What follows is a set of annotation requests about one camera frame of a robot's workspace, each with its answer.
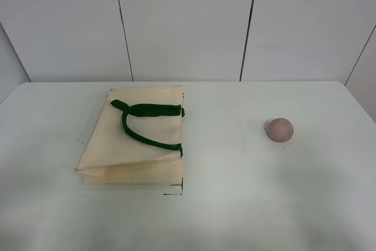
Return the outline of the pink peach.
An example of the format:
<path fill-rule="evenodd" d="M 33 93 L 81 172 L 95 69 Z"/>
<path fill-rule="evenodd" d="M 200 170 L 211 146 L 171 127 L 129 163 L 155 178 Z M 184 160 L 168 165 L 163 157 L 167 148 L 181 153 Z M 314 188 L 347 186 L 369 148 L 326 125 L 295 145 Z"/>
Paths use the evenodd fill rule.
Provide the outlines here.
<path fill-rule="evenodd" d="M 267 126 L 267 136 L 279 143 L 289 141 L 294 135 L 292 123 L 284 118 L 273 119 Z"/>

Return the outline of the cream linen bag green handles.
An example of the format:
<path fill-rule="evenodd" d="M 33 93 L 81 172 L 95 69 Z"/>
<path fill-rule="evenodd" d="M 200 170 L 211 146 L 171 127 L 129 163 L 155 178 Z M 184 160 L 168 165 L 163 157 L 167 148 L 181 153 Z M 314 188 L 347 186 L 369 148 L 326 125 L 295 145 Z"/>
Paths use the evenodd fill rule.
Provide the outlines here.
<path fill-rule="evenodd" d="M 180 185 L 181 86 L 111 89 L 76 167 L 85 184 Z"/>

